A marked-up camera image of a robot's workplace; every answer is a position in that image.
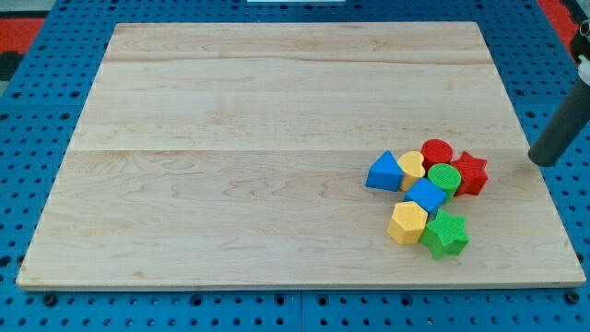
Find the robot arm end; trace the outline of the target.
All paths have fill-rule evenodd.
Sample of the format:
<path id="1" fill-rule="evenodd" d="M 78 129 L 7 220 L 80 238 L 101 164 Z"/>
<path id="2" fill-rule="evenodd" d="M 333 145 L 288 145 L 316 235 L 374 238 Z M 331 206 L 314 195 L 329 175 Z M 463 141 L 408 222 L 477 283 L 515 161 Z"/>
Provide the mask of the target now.
<path id="1" fill-rule="evenodd" d="M 579 29 L 570 43 L 570 51 L 574 62 L 578 66 L 578 76 L 586 84 L 589 84 L 589 19 L 585 19 L 579 25 Z"/>

